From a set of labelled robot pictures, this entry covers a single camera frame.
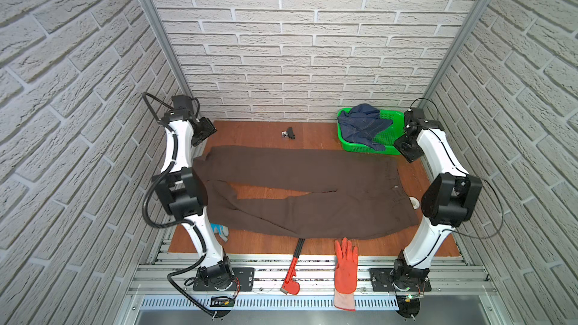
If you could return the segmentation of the brown trousers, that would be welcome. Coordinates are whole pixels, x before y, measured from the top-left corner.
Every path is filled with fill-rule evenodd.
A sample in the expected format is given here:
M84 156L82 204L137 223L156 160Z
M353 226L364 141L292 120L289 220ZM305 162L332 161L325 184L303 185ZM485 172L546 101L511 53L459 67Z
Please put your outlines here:
M209 219L301 239L377 239L418 225L393 157L344 150L213 147L194 160Z

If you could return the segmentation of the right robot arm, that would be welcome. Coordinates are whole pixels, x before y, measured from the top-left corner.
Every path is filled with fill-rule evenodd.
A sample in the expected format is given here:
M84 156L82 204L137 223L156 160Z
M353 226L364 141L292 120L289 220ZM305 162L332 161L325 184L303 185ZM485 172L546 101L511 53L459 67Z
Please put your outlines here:
M410 163L425 158L433 175L420 201L421 224L391 271L397 290L424 290L435 254L451 232L471 219L483 182L460 164L441 122L428 120L421 108L404 113L404 134L394 147Z

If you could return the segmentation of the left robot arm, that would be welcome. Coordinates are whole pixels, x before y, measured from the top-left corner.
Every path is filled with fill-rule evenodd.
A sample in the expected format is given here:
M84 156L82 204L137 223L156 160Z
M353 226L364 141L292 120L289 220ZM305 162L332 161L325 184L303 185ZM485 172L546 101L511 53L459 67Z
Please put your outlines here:
M214 124L199 116L197 99L185 95L162 102L167 112L158 120L166 132L166 157L162 172L152 178L152 191L167 215L182 226L191 238L200 263L196 279L205 286L233 281L234 272L223 247L215 237L206 210L206 188L193 168L193 149L217 132Z

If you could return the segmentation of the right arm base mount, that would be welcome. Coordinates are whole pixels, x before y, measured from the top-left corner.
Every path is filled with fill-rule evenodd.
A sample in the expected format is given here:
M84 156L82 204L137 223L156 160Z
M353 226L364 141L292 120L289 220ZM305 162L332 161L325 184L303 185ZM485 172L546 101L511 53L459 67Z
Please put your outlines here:
M432 290L428 269L371 268L370 280L374 292L416 292Z

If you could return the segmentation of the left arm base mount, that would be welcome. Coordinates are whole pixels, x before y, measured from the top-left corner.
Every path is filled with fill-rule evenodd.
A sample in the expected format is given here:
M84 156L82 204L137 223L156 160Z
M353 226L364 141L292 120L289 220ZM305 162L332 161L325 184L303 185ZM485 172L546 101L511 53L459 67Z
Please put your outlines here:
M196 280L193 284L195 292L221 292L233 293L237 287L241 292L251 292L254 285L255 268L233 267L233 275L218 275L208 280L205 284L203 280Z

